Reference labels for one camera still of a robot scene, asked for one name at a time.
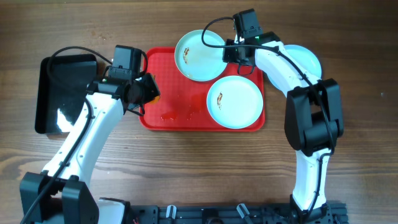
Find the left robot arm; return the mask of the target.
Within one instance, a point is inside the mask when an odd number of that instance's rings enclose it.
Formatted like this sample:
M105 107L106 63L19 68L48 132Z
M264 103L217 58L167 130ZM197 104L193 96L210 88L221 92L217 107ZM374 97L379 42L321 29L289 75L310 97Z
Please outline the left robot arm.
M28 172L19 189L22 223L137 223L131 204L95 200L91 175L103 146L126 112L144 116L144 105L160 95L140 49L117 45L100 78L86 88L80 115L57 154L41 173Z

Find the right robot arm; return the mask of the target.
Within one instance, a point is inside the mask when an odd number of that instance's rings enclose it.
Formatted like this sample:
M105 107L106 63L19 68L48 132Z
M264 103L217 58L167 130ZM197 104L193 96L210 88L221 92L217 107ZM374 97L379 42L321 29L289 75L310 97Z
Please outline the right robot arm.
M223 61L262 70L286 97L285 135L297 158L291 205L302 220L324 216L327 165L344 131L340 87L310 71L310 54L292 55L290 45L263 32L253 9L230 19L236 37L226 41Z

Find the light blue plate top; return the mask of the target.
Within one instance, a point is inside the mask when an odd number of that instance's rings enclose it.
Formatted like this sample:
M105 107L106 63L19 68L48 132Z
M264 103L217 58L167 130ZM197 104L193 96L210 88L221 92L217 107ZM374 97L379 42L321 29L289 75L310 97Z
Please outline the light blue plate top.
M227 63L223 49L208 47L201 41L202 30L185 34L175 47L174 59L178 70L188 79L207 82L220 76Z

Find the orange sponge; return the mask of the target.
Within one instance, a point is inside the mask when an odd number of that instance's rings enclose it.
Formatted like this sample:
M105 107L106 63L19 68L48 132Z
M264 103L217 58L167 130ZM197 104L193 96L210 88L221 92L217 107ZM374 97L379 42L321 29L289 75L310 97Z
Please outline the orange sponge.
M160 100L160 96L156 96L152 101L149 102L149 104L155 104Z

